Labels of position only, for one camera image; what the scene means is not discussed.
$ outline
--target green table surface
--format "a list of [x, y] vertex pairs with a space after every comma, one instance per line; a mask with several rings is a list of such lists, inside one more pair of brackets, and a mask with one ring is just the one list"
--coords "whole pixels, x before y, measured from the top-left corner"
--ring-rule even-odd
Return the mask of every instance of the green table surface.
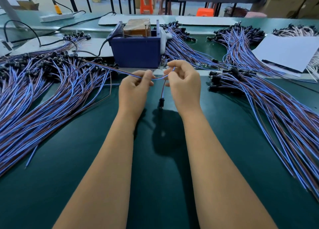
[[[290, 22], [319, 23], [241, 20], [266, 32]], [[93, 25], [89, 22], [86, 26], [92, 28]], [[201, 32], [214, 28], [187, 26], [187, 30]], [[206, 42], [206, 35], [196, 35], [196, 38], [192, 48], [217, 59], [225, 54], [223, 46]], [[201, 107], [206, 118], [278, 228], [318, 228], [319, 204], [281, 164], [245, 99], [208, 92], [209, 78], [201, 77], [201, 81]], [[272, 81], [314, 111], [319, 109], [319, 94], [285, 80]], [[169, 88], [164, 89], [164, 110], [157, 109], [162, 85], [163, 81], [159, 80], [150, 88], [145, 112], [136, 128], [127, 228], [199, 228], [183, 124]], [[319, 90], [318, 85], [303, 85]], [[51, 87], [43, 99], [50, 97], [56, 88], [57, 85]], [[102, 90], [101, 97], [108, 92], [107, 88]], [[98, 153], [117, 109], [118, 88], [113, 88], [108, 99], [47, 139], [26, 169], [27, 159], [0, 178], [0, 228], [53, 226]]]

